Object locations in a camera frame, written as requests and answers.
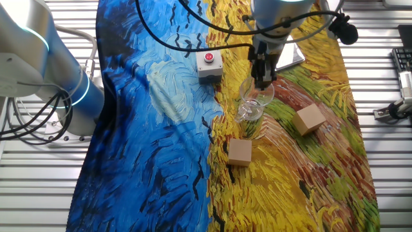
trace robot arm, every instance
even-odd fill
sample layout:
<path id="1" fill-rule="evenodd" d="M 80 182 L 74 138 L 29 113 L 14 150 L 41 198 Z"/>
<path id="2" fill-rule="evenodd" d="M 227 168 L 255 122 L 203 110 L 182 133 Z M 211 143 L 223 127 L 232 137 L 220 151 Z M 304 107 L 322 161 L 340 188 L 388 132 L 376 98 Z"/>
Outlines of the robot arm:
<path id="1" fill-rule="evenodd" d="M 39 85 L 60 86 L 71 95 L 73 118 L 68 131 L 92 135 L 103 107 L 103 93 L 61 41 L 44 1 L 0 0 L 0 35 L 0 95 L 36 94 L 47 102 L 57 90 Z M 94 61 L 88 63 L 93 69 Z M 62 106 L 57 110 L 60 117 L 66 114 Z"/>
<path id="2" fill-rule="evenodd" d="M 344 1 L 330 0 L 336 9 L 340 9 Z M 255 20 L 255 30 L 267 28 L 274 24 L 283 23 L 299 15 L 308 13 L 315 0 L 252 0 L 252 18 Z M 327 0 L 320 0 L 322 10 L 329 10 Z M 345 44 L 352 44 L 357 40 L 356 28 L 347 24 L 349 17 L 332 23 L 328 31 L 329 37 L 341 38 Z M 332 22 L 332 16 L 325 16 L 327 27 Z M 276 80 L 276 64 L 279 61 L 283 47 L 291 31 L 304 22 L 304 19 L 291 23 L 288 27 L 276 28 L 267 33 L 253 36 L 254 49 L 249 50 L 248 59 L 252 63 L 252 76 L 256 80 L 257 88 L 266 88 Z"/>

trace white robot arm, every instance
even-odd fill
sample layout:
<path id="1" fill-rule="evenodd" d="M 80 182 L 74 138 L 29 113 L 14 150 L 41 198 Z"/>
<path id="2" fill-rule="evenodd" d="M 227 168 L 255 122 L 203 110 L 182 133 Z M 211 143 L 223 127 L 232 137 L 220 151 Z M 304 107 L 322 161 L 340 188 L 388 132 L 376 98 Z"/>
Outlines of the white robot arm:
<path id="1" fill-rule="evenodd" d="M 43 0 L 0 0 L 0 96 L 36 94 L 45 102 L 57 89 L 71 95 L 73 118 L 68 131 L 92 135 L 104 96 L 57 35 L 50 9 Z M 94 61 L 87 60 L 89 76 Z M 60 117 L 66 114 L 61 104 Z"/>

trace black cable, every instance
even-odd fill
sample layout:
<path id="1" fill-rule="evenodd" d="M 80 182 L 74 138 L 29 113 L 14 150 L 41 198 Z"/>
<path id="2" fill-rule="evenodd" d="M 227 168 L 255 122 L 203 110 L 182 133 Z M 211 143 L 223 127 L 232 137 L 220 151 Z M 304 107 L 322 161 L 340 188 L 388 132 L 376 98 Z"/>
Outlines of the black cable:
<path id="1" fill-rule="evenodd" d="M 242 44 L 232 44 L 232 45 L 226 45 L 226 46 L 217 46 L 214 48 L 199 48 L 199 49 L 191 49 L 191 48 L 179 48 L 176 46 L 172 46 L 168 43 L 163 42 L 159 37 L 157 37 L 148 27 L 146 24 L 143 15 L 142 15 L 142 10 L 140 9 L 139 1 L 135 0 L 136 2 L 136 9 L 137 9 L 137 14 L 139 15 L 140 22 L 142 23 L 143 27 L 146 29 L 147 33 L 158 43 L 161 45 L 165 46 L 166 48 L 170 48 L 176 51 L 181 51 L 181 52 L 206 52 L 206 51 L 213 51 L 213 50 L 221 50 L 221 49 L 227 49 L 227 48 L 239 48 L 243 46 L 248 46 L 250 48 L 254 48 L 253 45 L 248 44 L 248 43 L 242 43 Z"/>
<path id="2" fill-rule="evenodd" d="M 19 137 L 23 137 L 23 136 L 28 135 L 28 134 L 30 134 L 30 133 L 32 133 L 32 132 L 35 132 L 36 130 L 38 130 L 39 128 L 41 128 L 44 124 L 46 124 L 47 121 L 52 117 L 54 111 L 57 109 L 57 105 L 59 104 L 59 101 L 60 101 L 60 95 L 55 95 L 55 96 L 57 96 L 55 106 L 54 106 L 53 109 L 51 110 L 50 114 L 49 114 L 42 122 L 40 122 L 39 125 L 33 127 L 32 129 L 30 129 L 30 130 L 28 130 L 28 131 L 26 131 L 26 132 L 23 132 L 23 133 L 21 133 L 21 134 L 18 134 L 18 135 L 9 136 L 9 137 L 0 137 L 0 141 L 2 141 L 2 140 L 11 140 L 11 139 L 18 139 Z"/>
<path id="3" fill-rule="evenodd" d="M 286 20 L 282 23 L 278 23 L 275 24 L 273 26 L 269 26 L 267 28 L 262 28 L 259 30 L 253 30 L 253 31 L 247 31 L 247 32 L 239 32 L 239 31 L 233 31 L 233 30 L 228 30 L 225 28 L 221 28 L 219 26 L 216 26 L 206 20 L 204 20 L 202 17 L 200 17 L 198 14 L 196 14 L 185 2 L 184 0 L 179 0 L 179 3 L 188 11 L 189 14 L 191 14 L 195 19 L 199 20 L 201 23 L 203 23 L 204 25 L 207 25 L 215 30 L 218 30 L 220 32 L 225 32 L 228 34 L 232 34 L 232 35 L 256 35 L 256 34 L 263 34 L 265 32 L 269 32 L 271 30 L 274 30 L 276 28 L 280 28 L 280 27 L 285 27 L 288 28 L 290 26 L 291 23 L 294 23 L 296 21 L 299 21 L 301 19 L 307 18 L 307 17 L 311 17 L 311 16 L 315 16 L 315 15 L 333 15 L 336 17 L 342 17 L 342 15 L 340 13 L 331 11 L 331 10 L 323 10 L 323 11 L 316 11 L 316 12 L 309 12 L 306 14 L 302 14 L 299 15 L 293 19 L 289 19 Z"/>
<path id="4" fill-rule="evenodd" d="M 52 109 L 52 111 L 50 112 L 50 114 L 49 114 L 39 125 L 33 127 L 33 129 L 31 129 L 31 130 L 27 130 L 27 129 L 26 129 L 26 125 L 27 125 L 27 124 L 22 125 L 22 126 L 20 126 L 19 128 L 24 128 L 24 129 L 26 130 L 26 132 L 21 133 L 21 134 L 17 134 L 17 133 L 15 132 L 16 129 L 13 129 L 13 130 L 10 130 L 10 131 L 13 131 L 13 133 L 15 134 L 14 136 L 11 136 L 11 137 L 1 137 L 0 140 L 21 139 L 21 137 L 23 137 L 23 136 L 25 136 L 25 135 L 28 135 L 28 134 L 32 134 L 33 132 L 35 132 L 36 130 L 38 130 L 39 128 L 41 128 L 45 123 L 48 122 L 48 120 L 50 119 L 50 117 L 53 115 L 53 113 L 54 113 L 55 110 L 57 109 L 57 106 L 58 106 L 58 104 L 59 104 L 59 101 L 60 101 L 60 98 L 61 98 L 61 97 L 64 97 L 64 99 L 65 99 L 64 102 L 65 102 L 66 113 L 69 113 L 68 110 L 69 110 L 71 101 L 70 101 L 70 99 L 68 98 L 68 95 L 67 95 L 64 91 L 60 90 L 59 93 L 57 93 L 57 94 L 53 97 L 53 99 L 54 99 L 54 98 L 57 98 L 56 103 L 55 103 L 55 106 L 53 107 L 53 109 Z M 11 101 L 11 99 L 8 101 L 8 109 L 10 108 L 10 101 Z M 49 102 L 46 104 L 46 107 L 49 106 L 50 104 L 51 104 L 51 102 L 49 101 Z M 23 142 L 27 143 L 27 144 L 30 144 L 30 145 L 43 145 L 43 144 L 47 144 L 47 143 L 56 141 L 57 139 L 61 138 L 61 136 L 63 136 L 64 132 L 66 132 L 66 130 L 68 129 L 68 126 L 70 125 L 72 116 L 73 116 L 73 112 L 70 111 L 70 113 L 69 113 L 68 116 L 67 116 L 66 123 L 64 124 L 63 128 L 62 128 L 61 131 L 58 133 L 58 136 L 54 137 L 53 139 L 47 140 L 47 141 L 42 142 L 42 143 L 37 143 L 37 144 L 28 142 L 27 140 L 22 140 L 22 139 L 21 139 L 21 140 L 22 140 Z M 11 125 L 11 122 L 10 122 L 10 114 L 8 114 L 8 120 L 9 120 L 9 124 Z"/>
<path id="5" fill-rule="evenodd" d="M 48 139 L 48 140 L 47 140 L 47 139 L 41 138 L 41 137 L 39 137 L 39 136 L 37 136 L 36 134 L 34 134 L 34 133 L 31 132 L 31 133 L 30 133 L 31 136 L 35 137 L 35 138 L 38 139 L 38 140 L 43 141 L 43 142 L 40 142 L 40 143 L 34 143 L 34 142 L 29 142 L 28 140 L 22 138 L 22 137 L 21 137 L 20 135 L 18 135 L 16 132 L 14 132 L 14 135 L 18 136 L 18 139 L 21 140 L 22 142 L 24 142 L 24 143 L 26 143 L 26 144 L 29 144 L 29 145 L 32 145 L 32 146 L 45 145 L 45 144 L 49 144 L 49 143 L 51 143 L 51 142 L 54 142 L 54 141 L 60 139 L 60 138 L 64 135 L 64 133 L 66 133 L 66 131 L 67 131 L 67 129 L 68 129 L 68 126 L 70 125 L 71 120 L 72 120 L 72 117 L 73 117 L 73 110 L 72 110 L 72 108 L 70 108 L 70 106 L 71 106 L 71 100 L 70 100 L 70 98 L 68 97 L 68 94 L 67 94 L 65 91 L 60 91 L 60 94 L 62 95 L 62 98 L 63 98 L 63 99 L 66 99 L 66 100 L 64 101 L 64 106 L 65 106 L 65 109 L 66 109 L 66 113 L 68 113 L 68 116 L 66 117 L 66 120 L 65 120 L 65 122 L 64 122 L 63 127 L 59 130 L 59 132 L 57 133 L 57 135 L 56 135 L 55 137 L 53 137 L 52 139 Z M 12 102 L 13 108 L 14 108 L 14 111 L 15 111 L 15 112 L 17 112 L 18 109 L 17 109 L 17 106 L 16 106 L 16 104 L 15 104 L 14 99 L 13 99 L 13 98 L 9 99 L 9 101 L 7 102 L 7 112 L 6 112 L 6 116 L 7 116 L 8 125 L 9 125 L 10 128 L 12 128 L 12 123 L 11 123 L 11 121 L 10 121 L 10 114 L 9 114 L 10 102 Z M 16 117 L 17 117 L 17 120 L 19 121 L 19 124 L 20 124 L 20 125 L 23 125 L 23 122 L 21 121 L 21 119 L 20 119 L 20 117 L 19 117 L 18 114 L 16 114 Z"/>
<path id="6" fill-rule="evenodd" d="M 40 110 L 38 113 L 36 113 L 36 115 L 34 115 L 34 117 L 33 117 L 30 121 L 28 121 L 26 124 L 24 124 L 24 125 L 22 125 L 22 126 L 19 126 L 19 127 L 17 127 L 17 128 L 8 130 L 8 131 L 2 131 L 2 132 L 0 132 L 0 135 L 5 135 L 5 134 L 7 134 L 7 133 L 13 133 L 13 132 L 22 130 L 23 128 L 26 128 L 26 127 L 29 126 L 31 123 L 33 123 L 34 120 L 36 120 L 36 119 L 41 115 L 41 113 L 43 113 L 43 112 L 45 111 L 45 109 L 46 109 L 56 98 L 58 98 L 58 100 L 60 100 L 59 95 L 54 95 L 54 96 L 43 106 L 43 108 L 41 108 L 41 110 Z"/>
<path id="7" fill-rule="evenodd" d="M 410 113 L 404 113 L 402 116 L 399 116 L 398 114 L 398 109 L 399 106 L 395 105 L 394 103 L 389 104 L 388 106 L 388 111 L 389 111 L 389 115 L 393 118 L 393 119 L 406 119 L 409 116 L 411 116 Z"/>

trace blue painted fabric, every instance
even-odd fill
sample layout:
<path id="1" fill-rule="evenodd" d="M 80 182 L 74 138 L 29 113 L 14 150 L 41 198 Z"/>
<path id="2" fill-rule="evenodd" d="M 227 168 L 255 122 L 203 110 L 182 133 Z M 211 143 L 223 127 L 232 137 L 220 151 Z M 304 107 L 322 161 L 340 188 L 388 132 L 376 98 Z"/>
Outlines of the blue painted fabric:
<path id="1" fill-rule="evenodd" d="M 208 28 L 177 0 L 140 4 L 163 41 L 206 47 Z M 189 6 L 205 15 L 205 3 Z M 100 0 L 97 39 L 106 97 L 66 231 L 206 231 L 211 122 L 222 110 L 198 84 L 195 55 L 155 42 L 134 0 Z"/>

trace glass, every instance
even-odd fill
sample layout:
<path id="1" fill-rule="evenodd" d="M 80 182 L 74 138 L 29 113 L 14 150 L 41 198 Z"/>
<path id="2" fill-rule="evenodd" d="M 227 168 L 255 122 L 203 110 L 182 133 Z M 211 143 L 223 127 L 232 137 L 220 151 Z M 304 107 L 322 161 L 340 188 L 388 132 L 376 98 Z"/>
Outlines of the glass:
<path id="1" fill-rule="evenodd" d="M 241 103 L 238 114 L 235 117 L 237 123 L 246 121 L 256 121 L 262 114 L 265 106 L 269 104 L 275 95 L 275 88 L 270 84 L 265 90 L 255 88 L 255 79 L 249 77 L 244 80 L 239 89 Z"/>

